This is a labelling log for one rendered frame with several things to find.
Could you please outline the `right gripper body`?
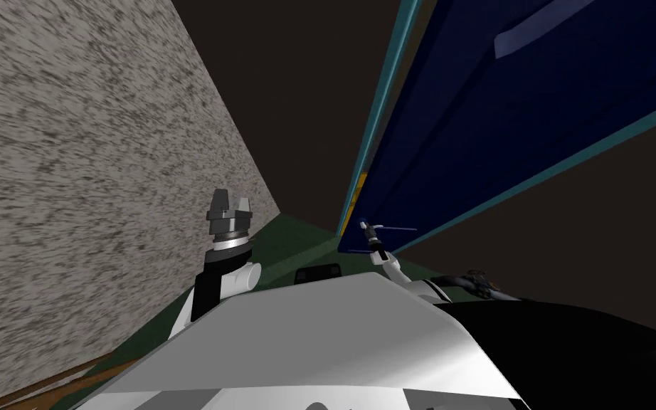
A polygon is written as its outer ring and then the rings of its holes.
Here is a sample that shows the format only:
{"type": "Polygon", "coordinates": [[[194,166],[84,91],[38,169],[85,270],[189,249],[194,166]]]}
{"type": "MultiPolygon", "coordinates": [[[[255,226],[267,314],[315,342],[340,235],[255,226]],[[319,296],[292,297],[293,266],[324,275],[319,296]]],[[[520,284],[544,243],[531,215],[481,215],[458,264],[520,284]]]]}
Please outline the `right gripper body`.
{"type": "Polygon", "coordinates": [[[371,225],[365,221],[360,221],[359,225],[364,232],[364,236],[366,237],[369,246],[377,246],[382,244],[376,230],[382,229],[383,225],[371,225]]]}

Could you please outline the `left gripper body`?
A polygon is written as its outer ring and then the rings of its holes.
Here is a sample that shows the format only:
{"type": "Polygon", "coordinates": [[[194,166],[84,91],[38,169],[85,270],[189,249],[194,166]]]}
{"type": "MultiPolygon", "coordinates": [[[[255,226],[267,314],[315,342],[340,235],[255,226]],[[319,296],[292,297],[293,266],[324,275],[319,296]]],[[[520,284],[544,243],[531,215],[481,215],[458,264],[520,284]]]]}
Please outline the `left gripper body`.
{"type": "Polygon", "coordinates": [[[223,235],[230,232],[244,232],[250,229],[253,212],[241,210],[210,210],[206,219],[209,221],[210,235],[223,235]]]}

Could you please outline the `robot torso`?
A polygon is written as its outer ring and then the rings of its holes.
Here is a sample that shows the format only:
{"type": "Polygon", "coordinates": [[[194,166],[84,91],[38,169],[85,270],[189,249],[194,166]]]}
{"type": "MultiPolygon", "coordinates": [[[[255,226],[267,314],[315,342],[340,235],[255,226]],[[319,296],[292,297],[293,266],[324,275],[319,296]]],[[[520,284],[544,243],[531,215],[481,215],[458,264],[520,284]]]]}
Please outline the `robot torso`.
{"type": "Polygon", "coordinates": [[[246,266],[197,320],[189,295],[164,344],[71,410],[530,410],[444,312],[448,286],[503,293],[386,270],[254,292],[246,266]]]}

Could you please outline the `dark blue door leaf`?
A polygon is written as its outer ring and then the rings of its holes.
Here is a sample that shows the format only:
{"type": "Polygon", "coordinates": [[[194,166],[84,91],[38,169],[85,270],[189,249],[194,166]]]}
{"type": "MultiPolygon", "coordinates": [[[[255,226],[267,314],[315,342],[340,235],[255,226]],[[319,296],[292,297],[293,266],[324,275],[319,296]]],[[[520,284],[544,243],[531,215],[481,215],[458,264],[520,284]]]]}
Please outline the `dark blue door leaf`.
{"type": "Polygon", "coordinates": [[[338,245],[397,252],[656,126],[656,0],[438,0],[338,245]]]}

